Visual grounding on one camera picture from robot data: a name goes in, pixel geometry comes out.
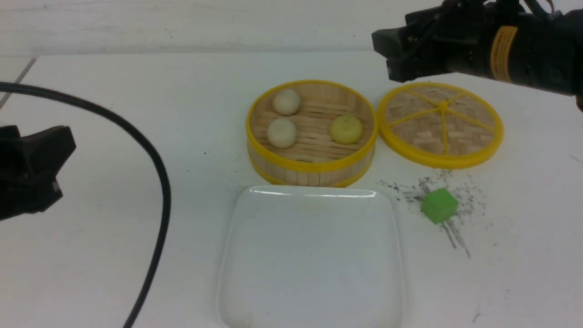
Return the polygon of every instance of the square plate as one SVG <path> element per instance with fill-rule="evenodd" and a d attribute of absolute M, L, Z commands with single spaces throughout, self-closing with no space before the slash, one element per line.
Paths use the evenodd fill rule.
<path fill-rule="evenodd" d="M 217 310 L 230 328 L 399 328 L 405 292 L 388 199 L 259 186 L 237 201 Z"/>

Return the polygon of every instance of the woven bamboo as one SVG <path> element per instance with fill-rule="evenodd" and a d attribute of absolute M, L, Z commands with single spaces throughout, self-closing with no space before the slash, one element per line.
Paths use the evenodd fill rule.
<path fill-rule="evenodd" d="M 379 107 L 379 119 L 389 146 L 411 160 L 442 168 L 483 162 L 495 153 L 503 133 L 500 118 L 486 102 L 437 83 L 393 91 Z"/>
<path fill-rule="evenodd" d="M 272 108 L 282 89 L 301 96 L 299 111 L 288 116 L 297 128 L 297 141 L 290 148 L 277 149 L 267 141 L 269 124 L 280 117 Z M 329 129 L 335 118 L 356 116 L 363 135 L 352 145 L 334 142 Z M 355 91 L 327 81 L 297 81 L 273 88 L 261 96 L 248 115 L 248 150 L 260 175 L 272 183 L 301 186 L 347 186 L 368 168 L 377 135 L 372 107 Z"/>

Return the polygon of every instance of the white table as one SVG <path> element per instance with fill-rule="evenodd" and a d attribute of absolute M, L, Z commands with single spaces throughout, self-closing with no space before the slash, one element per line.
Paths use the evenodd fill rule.
<path fill-rule="evenodd" d="M 247 159 L 245 114 L 267 88 L 311 78 L 349 85 L 373 104 L 398 85 L 372 52 L 57 56 L 28 73 L 23 83 L 112 108 L 165 160 L 170 231 L 137 327 L 220 327 L 214 294 L 227 223 L 239 193 L 264 183 Z M 409 162 L 379 140 L 372 167 L 353 185 L 385 193 L 395 207 L 405 327 L 577 326 L 583 113 L 569 97 L 471 76 L 432 81 L 488 100 L 505 139 L 492 160 L 451 173 Z M 0 223 L 2 326 L 120 327 L 159 227 L 153 165 L 116 126 L 61 104 L 12 96 L 0 118 L 23 133 L 69 125 L 78 145 L 58 177 L 65 197 L 44 214 Z M 457 190 L 463 215 L 454 222 L 471 258 L 419 212 L 424 178 Z"/>

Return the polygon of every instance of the yellow sticker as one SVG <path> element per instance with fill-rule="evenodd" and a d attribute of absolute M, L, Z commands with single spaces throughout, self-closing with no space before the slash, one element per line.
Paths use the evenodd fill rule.
<path fill-rule="evenodd" d="M 492 43 L 490 69 L 498 81 L 512 82 L 508 73 L 508 55 L 517 31 L 515 26 L 501 26 Z"/>

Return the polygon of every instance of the black cord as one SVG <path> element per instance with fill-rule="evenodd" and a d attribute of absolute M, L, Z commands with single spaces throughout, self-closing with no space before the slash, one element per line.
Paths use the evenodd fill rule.
<path fill-rule="evenodd" d="M 152 145 L 148 139 L 136 129 L 130 122 L 123 119 L 121 116 L 115 114 L 114 112 L 105 109 L 97 104 L 88 102 L 81 98 L 67 95 L 54 90 L 39 88 L 37 86 L 22 85 L 10 82 L 0 82 L 0 92 L 7 93 L 18 93 L 20 95 L 35 96 L 50 100 L 55 100 L 56 102 L 65 103 L 71 106 L 75 106 L 81 109 L 90 111 L 93 114 L 97 114 L 117 126 L 121 127 L 125 132 L 127 132 L 132 138 L 139 143 L 140 146 L 144 148 L 147 154 L 154 162 L 156 167 L 156 172 L 160 178 L 160 184 L 162 186 L 162 218 L 160 220 L 160 231 L 158 232 L 158 240 L 156 241 L 156 246 L 154 247 L 154 254 L 152 255 L 152 261 L 150 262 L 150 267 L 147 270 L 146 278 L 138 295 L 132 311 L 129 313 L 127 320 L 125 321 L 124 328 L 131 328 L 142 309 L 142 305 L 146 300 L 152 281 L 154 280 L 154 275 L 156 274 L 156 269 L 158 268 L 158 263 L 160 262 L 160 256 L 162 255 L 162 248 L 164 248 L 164 241 L 166 239 L 166 233 L 168 232 L 168 223 L 170 223 L 170 181 L 168 179 L 168 173 L 162 162 L 160 154 L 156 151 L 156 148 Z"/>

